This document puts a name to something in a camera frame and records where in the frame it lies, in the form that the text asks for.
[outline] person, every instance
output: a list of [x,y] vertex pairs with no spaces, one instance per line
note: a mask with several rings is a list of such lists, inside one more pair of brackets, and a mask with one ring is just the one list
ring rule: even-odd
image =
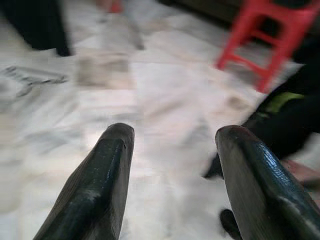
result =
[[[307,39],[293,54],[293,60],[304,65],[242,124],[280,161],[302,149],[312,133],[320,133],[320,36]],[[203,177],[223,178],[218,154]]]

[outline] shoe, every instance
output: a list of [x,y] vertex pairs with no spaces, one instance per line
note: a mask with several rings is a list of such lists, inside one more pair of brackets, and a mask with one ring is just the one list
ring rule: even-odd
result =
[[235,240],[242,240],[234,213],[231,210],[225,209],[220,213],[220,222],[223,229],[231,238]]
[[222,171],[219,155],[217,154],[211,161],[211,165],[207,172],[202,175],[205,179],[212,179],[213,177],[220,177],[224,179],[224,173]]

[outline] foot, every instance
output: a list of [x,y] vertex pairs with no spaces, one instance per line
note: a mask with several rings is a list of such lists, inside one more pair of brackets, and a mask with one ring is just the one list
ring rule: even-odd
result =
[[242,240],[235,216],[229,209],[225,209],[220,213],[220,222],[223,229],[236,240]]
[[222,167],[220,163],[219,155],[217,154],[211,161],[211,165],[206,173],[203,175],[205,179],[212,179],[214,177],[220,177],[224,179],[224,174],[222,172]]

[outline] white marble floor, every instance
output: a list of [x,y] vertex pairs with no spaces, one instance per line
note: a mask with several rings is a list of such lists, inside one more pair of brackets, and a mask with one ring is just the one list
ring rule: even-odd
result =
[[[136,50],[121,16],[107,21],[89,0],[65,0],[76,56],[32,52],[1,21],[0,67],[68,75],[62,84],[23,88],[0,82],[0,239],[30,240],[67,177],[108,125],[135,128],[135,149],[121,240],[222,240],[229,206],[222,180],[200,177],[218,128],[239,123],[262,94],[249,71],[212,67],[229,32],[155,0],[132,0],[145,50]],[[262,61],[255,43],[243,54]],[[287,73],[294,66],[286,66]]]

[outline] marble floor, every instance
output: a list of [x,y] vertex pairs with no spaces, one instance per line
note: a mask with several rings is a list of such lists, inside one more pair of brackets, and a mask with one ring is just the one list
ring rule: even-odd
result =
[[[218,218],[230,205],[224,182],[200,175],[217,129],[241,122],[263,94],[248,70],[213,68],[228,29],[178,6],[132,0],[126,7],[145,46],[137,50],[123,16],[105,16],[89,0],[63,3],[72,57],[30,51],[0,21],[1,70],[68,76],[25,95],[26,86],[0,78],[0,239],[34,237],[68,176],[116,122],[136,133],[120,239],[231,239]],[[260,63],[270,54],[256,43],[240,51]],[[276,84],[296,67],[288,63]]]

